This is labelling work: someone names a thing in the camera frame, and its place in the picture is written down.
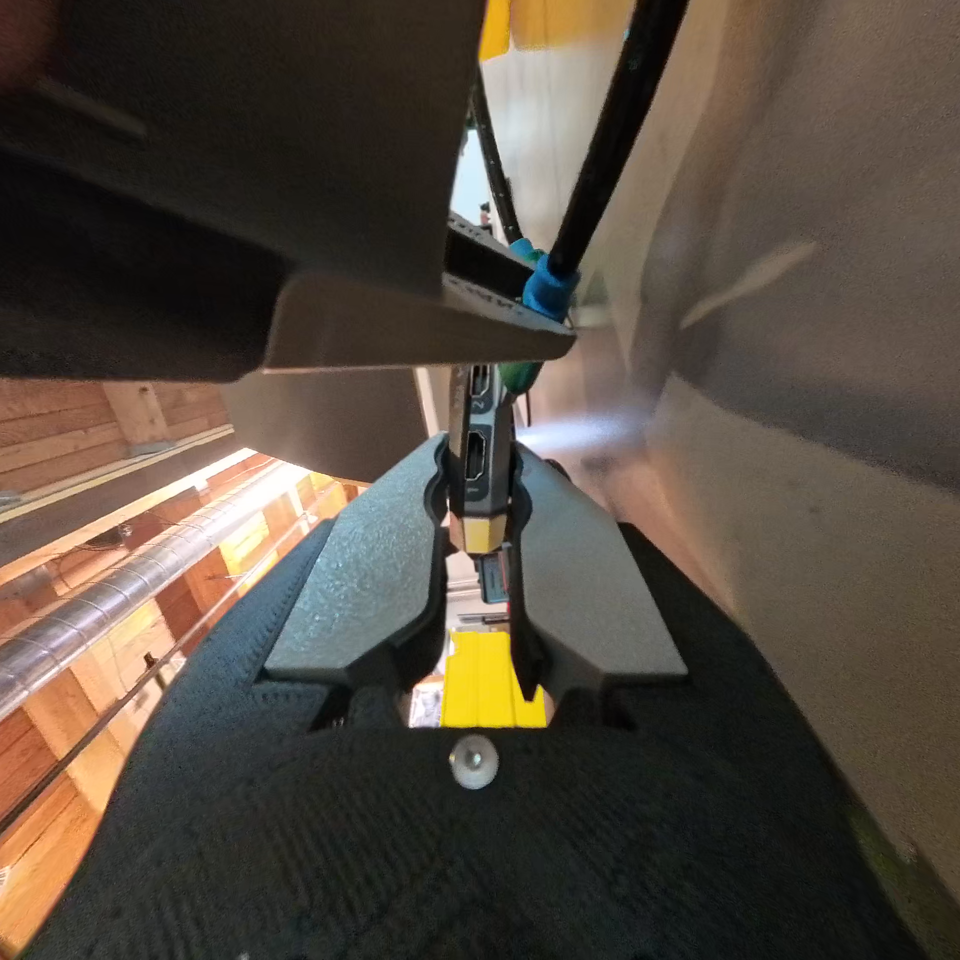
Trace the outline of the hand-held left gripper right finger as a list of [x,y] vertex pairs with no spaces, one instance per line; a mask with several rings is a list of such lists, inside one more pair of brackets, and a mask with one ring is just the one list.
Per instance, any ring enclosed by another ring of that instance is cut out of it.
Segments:
[[522,444],[512,492],[510,655],[524,698],[685,681],[618,522]]

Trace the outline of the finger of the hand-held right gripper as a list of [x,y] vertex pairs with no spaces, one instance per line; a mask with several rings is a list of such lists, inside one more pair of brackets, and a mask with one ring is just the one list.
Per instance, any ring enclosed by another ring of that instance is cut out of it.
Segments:
[[534,268],[480,225],[450,210],[440,280],[443,337],[573,337],[567,318],[552,320],[522,295]]
[[443,275],[485,2],[68,2],[66,84],[141,125],[64,148],[94,183],[288,262],[272,374],[564,356]]

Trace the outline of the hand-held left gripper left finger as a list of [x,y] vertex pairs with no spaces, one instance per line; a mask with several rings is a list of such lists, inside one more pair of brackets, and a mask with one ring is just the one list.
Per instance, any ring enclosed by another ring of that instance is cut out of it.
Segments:
[[446,636],[448,435],[345,507],[264,663],[274,682],[411,690]]

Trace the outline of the yellow plastic bin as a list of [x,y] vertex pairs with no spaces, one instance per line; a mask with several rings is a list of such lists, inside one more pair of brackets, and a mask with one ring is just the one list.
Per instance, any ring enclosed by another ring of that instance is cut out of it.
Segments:
[[522,693],[505,631],[454,631],[443,671],[440,726],[467,729],[543,729],[545,693]]
[[512,49],[538,51],[622,39],[635,1],[487,1],[479,62]]

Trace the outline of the black HDMI switch hub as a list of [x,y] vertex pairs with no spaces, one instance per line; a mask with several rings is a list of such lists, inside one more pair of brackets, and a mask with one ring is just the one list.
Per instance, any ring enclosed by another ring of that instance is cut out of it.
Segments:
[[499,366],[455,367],[446,454],[450,536],[472,558],[497,552],[506,540],[513,461],[513,396]]

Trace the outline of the dark green battery charger case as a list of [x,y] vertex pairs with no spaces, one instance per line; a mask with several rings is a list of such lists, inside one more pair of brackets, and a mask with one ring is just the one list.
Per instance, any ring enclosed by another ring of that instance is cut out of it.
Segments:
[[475,559],[482,601],[486,605],[508,603],[510,599],[509,561],[499,550]]

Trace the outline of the silver air duct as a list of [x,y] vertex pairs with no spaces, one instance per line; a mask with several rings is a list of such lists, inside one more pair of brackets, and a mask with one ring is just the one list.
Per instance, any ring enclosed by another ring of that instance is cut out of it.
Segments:
[[1,646],[1,718],[19,709],[307,474],[305,468],[293,464],[265,470],[167,527],[98,579],[5,638]]

